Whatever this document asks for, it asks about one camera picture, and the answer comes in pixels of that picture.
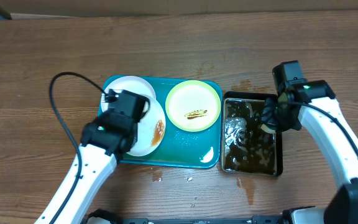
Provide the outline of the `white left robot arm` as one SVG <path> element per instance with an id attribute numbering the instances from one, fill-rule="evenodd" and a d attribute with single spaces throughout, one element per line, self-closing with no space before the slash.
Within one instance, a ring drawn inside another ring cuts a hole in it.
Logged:
<path id="1" fill-rule="evenodd" d="M 78 153 L 37 223 L 80 223 L 137 135 L 138 119 L 105 112 L 82 130 Z"/>

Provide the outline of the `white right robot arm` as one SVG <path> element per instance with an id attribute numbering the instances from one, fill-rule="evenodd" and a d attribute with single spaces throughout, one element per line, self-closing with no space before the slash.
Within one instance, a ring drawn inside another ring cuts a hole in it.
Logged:
<path id="1" fill-rule="evenodd" d="M 277 100 L 266 100 L 260 128 L 266 133 L 306 128 L 330 166 L 338 187 L 358 179 L 358 138 L 324 80 L 276 81 Z"/>

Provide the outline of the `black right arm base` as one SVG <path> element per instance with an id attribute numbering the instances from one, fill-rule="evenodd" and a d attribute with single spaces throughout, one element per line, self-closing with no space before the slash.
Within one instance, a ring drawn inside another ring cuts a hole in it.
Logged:
<path id="1" fill-rule="evenodd" d="M 284 210 L 277 223 L 358 224 L 358 179 L 342 185 L 325 209 L 298 207 Z"/>

